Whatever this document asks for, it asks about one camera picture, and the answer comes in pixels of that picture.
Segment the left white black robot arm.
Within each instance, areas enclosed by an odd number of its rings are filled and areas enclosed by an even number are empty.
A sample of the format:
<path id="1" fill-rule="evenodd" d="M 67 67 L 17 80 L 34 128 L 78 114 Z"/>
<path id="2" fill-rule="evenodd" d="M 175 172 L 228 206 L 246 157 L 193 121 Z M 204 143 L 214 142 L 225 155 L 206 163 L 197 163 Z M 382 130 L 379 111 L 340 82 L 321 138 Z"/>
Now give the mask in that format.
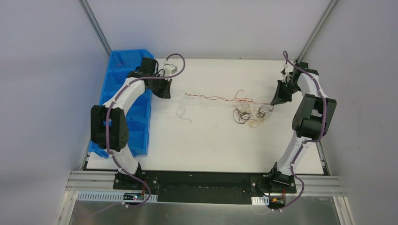
<path id="1" fill-rule="evenodd" d="M 91 141 L 106 150 L 118 171 L 126 175 L 125 183 L 131 189 L 139 189 L 143 177 L 138 173 L 140 164 L 128 146 L 127 113 L 146 91 L 169 99 L 172 79 L 166 76 L 175 71 L 175 65 L 166 63 L 159 68 L 157 60 L 143 57 L 141 64 L 127 74 L 120 89 L 107 102 L 91 108 Z"/>

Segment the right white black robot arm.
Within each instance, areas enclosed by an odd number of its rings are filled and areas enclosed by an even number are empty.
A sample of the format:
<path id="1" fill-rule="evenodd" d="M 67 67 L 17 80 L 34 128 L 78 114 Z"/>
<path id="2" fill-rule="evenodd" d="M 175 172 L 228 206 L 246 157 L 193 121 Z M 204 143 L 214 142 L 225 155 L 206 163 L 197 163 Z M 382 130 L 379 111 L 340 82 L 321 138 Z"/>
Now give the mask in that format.
<path id="1" fill-rule="evenodd" d="M 302 100 L 292 119 L 291 141 L 266 176 L 265 182 L 272 192 L 285 190 L 294 193 L 295 170 L 307 149 L 326 135 L 337 102 L 324 93 L 318 71 L 309 69 L 307 63 L 296 63 L 292 72 L 282 71 L 282 74 L 284 79 L 277 82 L 271 105 L 292 101 L 292 95 L 296 92 L 301 92 Z"/>

